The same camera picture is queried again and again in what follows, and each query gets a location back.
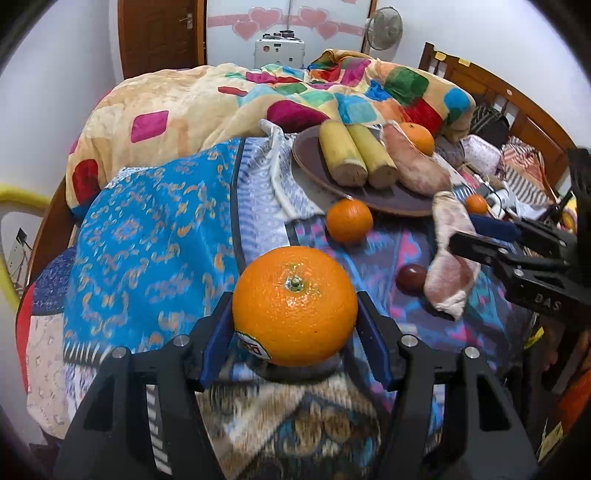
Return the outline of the long sugarcane piece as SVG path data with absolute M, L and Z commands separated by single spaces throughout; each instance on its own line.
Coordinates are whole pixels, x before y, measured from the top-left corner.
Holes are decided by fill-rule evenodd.
M 394 186 L 398 168 L 381 141 L 366 126 L 352 124 L 346 128 L 366 165 L 370 186 L 379 190 Z

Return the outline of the large orange with sticker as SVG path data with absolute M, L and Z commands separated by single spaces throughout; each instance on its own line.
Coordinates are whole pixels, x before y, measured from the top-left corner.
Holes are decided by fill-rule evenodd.
M 232 294 L 235 333 L 249 354 L 281 367 L 308 367 L 339 353 L 358 315 L 341 264 L 304 246 L 280 247 L 252 261 Z

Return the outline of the striped cloth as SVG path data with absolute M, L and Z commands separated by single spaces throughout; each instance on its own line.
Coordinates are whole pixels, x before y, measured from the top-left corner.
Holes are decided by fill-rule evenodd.
M 556 202 L 542 153 L 511 136 L 502 147 L 504 181 L 516 198 L 531 207 L 548 207 Z

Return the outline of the wooden headboard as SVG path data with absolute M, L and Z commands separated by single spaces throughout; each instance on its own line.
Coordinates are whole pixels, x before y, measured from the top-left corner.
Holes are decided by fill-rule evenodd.
M 419 68 L 463 88 L 478 100 L 499 109 L 510 122 L 510 134 L 538 149 L 546 178 L 557 189 L 568 167 L 568 151 L 575 143 L 545 110 L 519 89 L 481 66 L 440 51 L 427 42 Z

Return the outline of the white power strip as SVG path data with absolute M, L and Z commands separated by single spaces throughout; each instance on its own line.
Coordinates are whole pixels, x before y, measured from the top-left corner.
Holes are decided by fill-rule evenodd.
M 490 215 L 497 219 L 504 219 L 508 212 L 515 208 L 516 197 L 506 188 L 495 190 L 489 185 L 482 184 L 477 193 L 486 200 Z

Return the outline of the tiny orange by pomelo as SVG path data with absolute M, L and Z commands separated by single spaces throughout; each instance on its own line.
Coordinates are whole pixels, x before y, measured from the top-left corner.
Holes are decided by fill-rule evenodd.
M 468 196 L 465 207 L 470 214 L 486 216 L 489 213 L 489 205 L 486 199 L 478 194 Z

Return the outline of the pink white pouch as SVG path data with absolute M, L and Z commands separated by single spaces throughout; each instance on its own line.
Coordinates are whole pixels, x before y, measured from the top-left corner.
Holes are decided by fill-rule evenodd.
M 501 151 L 477 135 L 461 140 L 464 159 L 479 174 L 494 175 L 502 158 Z

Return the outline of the black bag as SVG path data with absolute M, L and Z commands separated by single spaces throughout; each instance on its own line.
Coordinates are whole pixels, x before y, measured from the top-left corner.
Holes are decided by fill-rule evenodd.
M 470 133 L 501 149 L 509 139 L 509 121 L 495 108 L 480 104 L 473 114 Z

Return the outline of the orange on plate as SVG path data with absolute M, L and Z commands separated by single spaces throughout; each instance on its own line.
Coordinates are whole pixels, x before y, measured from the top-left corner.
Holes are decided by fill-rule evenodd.
M 435 139 L 426 127 L 412 122 L 403 122 L 400 127 L 419 151 L 427 156 L 433 155 Z

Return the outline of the small mandarin orange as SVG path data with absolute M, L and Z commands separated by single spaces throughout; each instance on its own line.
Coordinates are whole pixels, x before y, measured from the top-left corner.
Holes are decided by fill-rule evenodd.
M 342 199 L 329 208 L 325 227 L 332 240 L 342 244 L 359 244 L 374 227 L 369 207 L 360 200 Z

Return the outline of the short sugarcane piece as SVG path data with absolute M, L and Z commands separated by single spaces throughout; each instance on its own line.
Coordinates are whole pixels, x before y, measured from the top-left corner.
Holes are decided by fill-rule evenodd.
M 360 187 L 366 183 L 369 176 L 366 164 L 345 125 L 325 120 L 318 130 L 318 140 L 329 174 L 339 186 Z

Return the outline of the yellow framed object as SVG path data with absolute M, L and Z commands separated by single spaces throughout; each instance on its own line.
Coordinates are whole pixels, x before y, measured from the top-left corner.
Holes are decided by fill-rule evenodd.
M 12 213 L 16 220 L 41 218 L 49 206 L 49 198 L 9 184 L 1 184 L 1 220 Z M 16 312 L 28 282 L 32 258 L 32 240 L 23 227 L 16 223 L 13 235 L 1 227 L 1 297 Z

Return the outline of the brown round plate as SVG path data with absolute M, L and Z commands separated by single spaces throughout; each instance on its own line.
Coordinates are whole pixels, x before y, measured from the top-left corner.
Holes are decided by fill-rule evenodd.
M 383 190 L 377 190 L 369 183 L 363 187 L 339 186 L 325 166 L 325 158 L 318 140 L 319 131 L 320 126 L 305 129 L 295 136 L 293 145 L 294 161 L 315 183 L 339 197 L 360 200 L 376 211 L 405 217 L 432 215 L 432 198 L 409 190 L 401 182 Z

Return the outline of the white appliance box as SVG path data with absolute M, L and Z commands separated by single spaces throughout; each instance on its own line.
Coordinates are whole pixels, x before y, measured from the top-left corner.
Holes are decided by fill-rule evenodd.
M 262 69 L 269 64 L 304 67 L 305 43 L 296 36 L 294 30 L 264 33 L 254 43 L 254 67 Z

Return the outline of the brown wooden door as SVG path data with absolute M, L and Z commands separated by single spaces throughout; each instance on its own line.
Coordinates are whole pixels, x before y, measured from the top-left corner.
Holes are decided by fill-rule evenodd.
M 120 0 L 117 33 L 125 79 L 206 63 L 205 0 Z

